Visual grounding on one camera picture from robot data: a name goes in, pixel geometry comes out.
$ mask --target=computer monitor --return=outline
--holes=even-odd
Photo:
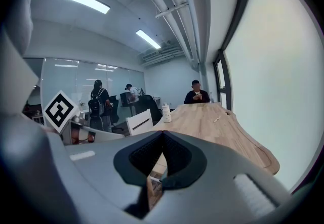
[[[132,94],[130,92],[125,92],[125,93],[120,94],[121,104],[127,105],[127,104],[131,103],[132,102],[131,97],[132,97]]]

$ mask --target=window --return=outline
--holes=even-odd
[[[218,102],[227,110],[232,110],[232,90],[224,52],[218,50],[214,62]]]

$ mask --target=chair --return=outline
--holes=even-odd
[[[145,111],[150,109],[152,121],[160,121],[162,114],[157,107],[156,102],[153,100],[153,97],[150,95],[139,96],[139,105],[141,110]]]
[[[110,101],[113,103],[113,107],[111,109],[111,115],[110,115],[110,123],[112,125],[111,131],[114,131],[116,129],[124,130],[124,128],[116,127],[114,125],[114,123],[118,122],[119,120],[119,116],[117,115],[119,100],[116,99],[116,96],[111,96]]]
[[[150,109],[133,117],[127,117],[126,122],[131,135],[144,133],[153,128]]]

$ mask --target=water bottle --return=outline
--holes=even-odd
[[[167,103],[163,103],[162,115],[163,115],[163,122],[165,123],[171,122],[171,112]]]

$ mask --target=ceiling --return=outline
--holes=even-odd
[[[32,18],[71,25],[118,41],[138,53],[151,49],[151,45],[136,34],[143,30],[160,46],[177,44],[177,40],[164,18],[151,0],[99,0],[110,6],[107,14],[70,0],[31,0]],[[171,7],[171,0],[164,0]],[[177,13],[174,17],[186,36]]]

